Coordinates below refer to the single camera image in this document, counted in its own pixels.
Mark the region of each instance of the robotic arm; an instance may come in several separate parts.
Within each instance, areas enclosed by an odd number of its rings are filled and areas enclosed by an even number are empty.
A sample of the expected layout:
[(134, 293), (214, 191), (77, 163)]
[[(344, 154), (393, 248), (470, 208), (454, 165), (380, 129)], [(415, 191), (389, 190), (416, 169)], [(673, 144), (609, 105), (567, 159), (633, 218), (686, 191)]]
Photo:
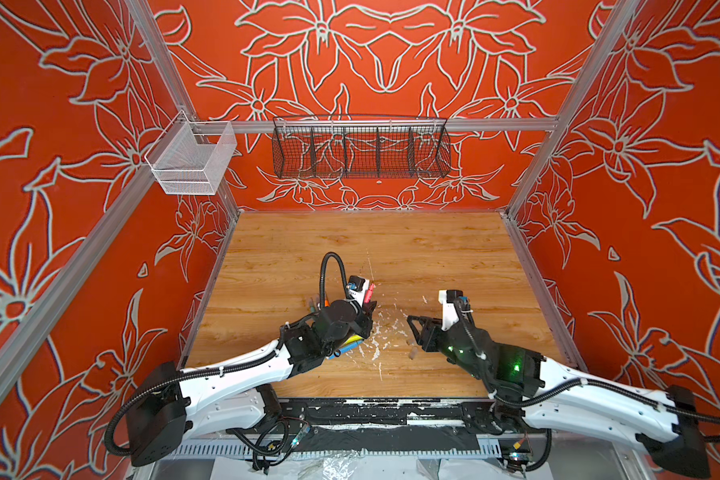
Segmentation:
[[(339, 264), (346, 298), (327, 306), (325, 277), (330, 258)], [(273, 425), (282, 410), (269, 383), (315, 369), (326, 358), (367, 339), (376, 307), (370, 301), (372, 291), (369, 280), (350, 276), (347, 281), (341, 258), (329, 252), (320, 269), (319, 310), (286, 323), (280, 327), (278, 340), (244, 355), (180, 371), (172, 362), (159, 365), (110, 420), (104, 434), (106, 449), (113, 455), (130, 456), (133, 466), (144, 466), (171, 453), (183, 439), (226, 429), (238, 435), (239, 428)], [(128, 448), (114, 442), (115, 428), (123, 417)], [(280, 449), (288, 435), (285, 428)]]
[(571, 369), (538, 352), (494, 342), (476, 328), (467, 297), (441, 290), (443, 318), (409, 316), (416, 342), (426, 352), (441, 352), (450, 363), (483, 381), (493, 405), (493, 431), (547, 429), (541, 460), (506, 458), (514, 471), (540, 467), (549, 455), (550, 429), (566, 430), (625, 444), (650, 454), (671, 472), (708, 478), (710, 466), (699, 421), (720, 425), (720, 418), (696, 412), (693, 394), (679, 386), (666, 391), (639, 389)]

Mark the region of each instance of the white wire basket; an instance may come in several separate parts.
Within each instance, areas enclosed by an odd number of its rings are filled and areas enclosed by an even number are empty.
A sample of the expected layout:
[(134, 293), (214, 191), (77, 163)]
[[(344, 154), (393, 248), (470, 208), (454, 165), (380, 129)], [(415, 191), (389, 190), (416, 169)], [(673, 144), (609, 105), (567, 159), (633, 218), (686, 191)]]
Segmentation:
[[(175, 132), (167, 145), (145, 155), (163, 191), (172, 195), (214, 195), (237, 148), (232, 124), (227, 122), (217, 143), (202, 144), (192, 132), (192, 122), (179, 112), (163, 135), (167, 132)], [(164, 143), (160, 139), (154, 145)]]

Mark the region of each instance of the red floral wall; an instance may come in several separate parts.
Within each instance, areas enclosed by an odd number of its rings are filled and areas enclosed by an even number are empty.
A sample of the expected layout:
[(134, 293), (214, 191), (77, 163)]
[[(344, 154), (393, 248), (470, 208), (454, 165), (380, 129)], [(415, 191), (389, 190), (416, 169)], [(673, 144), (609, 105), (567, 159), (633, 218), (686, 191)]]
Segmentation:
[[(614, 2), (150, 0), (200, 116), (554, 116)], [(227, 180), (249, 210), (506, 206), (543, 132), (452, 135), (437, 180), (278, 180), (270, 140), (239, 136)]]
[(720, 416), (720, 2), (640, 6), (519, 224), (591, 371)]
[[(0, 346), (175, 113), (121, 0), (0, 2)], [(106, 421), (179, 359), (229, 225), (151, 188), (0, 407), (0, 478), (122, 475)]]

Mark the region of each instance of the worn table surface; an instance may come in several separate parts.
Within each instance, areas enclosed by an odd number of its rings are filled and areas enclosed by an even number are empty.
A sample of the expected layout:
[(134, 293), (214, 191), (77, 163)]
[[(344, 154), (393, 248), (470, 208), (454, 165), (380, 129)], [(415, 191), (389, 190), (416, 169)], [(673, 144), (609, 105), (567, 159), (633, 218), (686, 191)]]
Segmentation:
[[(463, 290), (476, 325), (495, 341), (562, 361), (498, 214), (311, 212), (240, 217), (187, 366), (253, 350), (307, 314), (331, 250), (347, 276), (376, 284), (373, 334), (359, 349), (274, 384), (279, 396), (484, 396), (480, 382), (442, 354), (410, 358), (406, 316), (442, 316), (440, 289)], [(333, 260), (326, 293), (342, 294)]]

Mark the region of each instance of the black mesh basket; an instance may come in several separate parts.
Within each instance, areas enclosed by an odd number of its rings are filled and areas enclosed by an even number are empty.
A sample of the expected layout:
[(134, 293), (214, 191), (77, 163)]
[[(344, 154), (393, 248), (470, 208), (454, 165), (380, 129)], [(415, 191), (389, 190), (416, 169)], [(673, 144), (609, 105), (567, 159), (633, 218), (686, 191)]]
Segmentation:
[(451, 172), (444, 118), (277, 117), (278, 178), (438, 178)]

